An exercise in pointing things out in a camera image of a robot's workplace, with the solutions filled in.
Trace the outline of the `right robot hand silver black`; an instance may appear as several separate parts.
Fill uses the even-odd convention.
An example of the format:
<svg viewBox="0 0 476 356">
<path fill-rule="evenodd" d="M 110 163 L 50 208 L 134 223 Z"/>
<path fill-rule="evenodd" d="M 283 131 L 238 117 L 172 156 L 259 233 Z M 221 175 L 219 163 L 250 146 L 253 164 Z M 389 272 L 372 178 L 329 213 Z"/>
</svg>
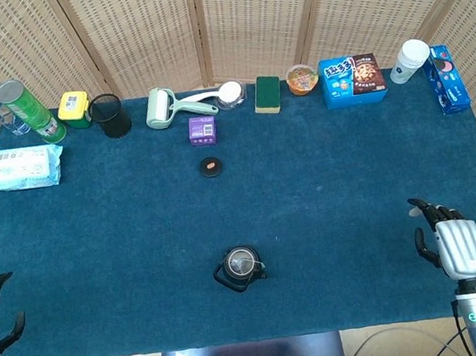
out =
<svg viewBox="0 0 476 356">
<path fill-rule="evenodd" d="M 420 212 L 431 227 L 437 251 L 428 249 L 423 229 L 416 228 L 417 254 L 455 281 L 476 279 L 476 223 L 458 210 L 433 205 L 420 198 L 407 202 Z"/>
</svg>

